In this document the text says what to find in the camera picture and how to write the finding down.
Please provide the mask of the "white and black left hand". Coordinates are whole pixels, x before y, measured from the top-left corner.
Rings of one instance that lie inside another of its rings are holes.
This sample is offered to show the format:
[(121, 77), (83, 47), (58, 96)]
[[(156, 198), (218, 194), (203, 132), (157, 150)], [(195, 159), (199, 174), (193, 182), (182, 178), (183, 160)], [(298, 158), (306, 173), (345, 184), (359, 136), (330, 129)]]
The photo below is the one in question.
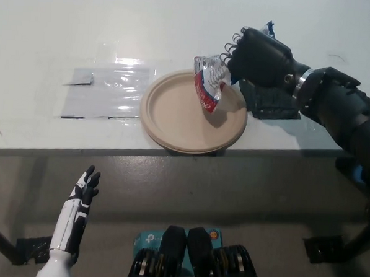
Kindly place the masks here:
[(79, 252), (86, 228), (92, 200), (98, 195), (100, 172), (90, 166), (73, 186), (71, 194), (61, 208), (60, 216), (50, 242), (51, 251), (63, 251), (70, 255)]

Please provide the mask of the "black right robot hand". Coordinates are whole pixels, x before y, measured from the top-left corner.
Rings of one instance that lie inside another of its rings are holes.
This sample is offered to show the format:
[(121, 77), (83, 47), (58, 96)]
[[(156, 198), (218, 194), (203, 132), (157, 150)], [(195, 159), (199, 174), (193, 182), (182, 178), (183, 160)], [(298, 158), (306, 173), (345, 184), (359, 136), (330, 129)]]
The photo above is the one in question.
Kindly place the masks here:
[(220, 59), (234, 79), (289, 93), (294, 91), (303, 74), (311, 70), (297, 62), (291, 49), (279, 40), (250, 27), (232, 36)]

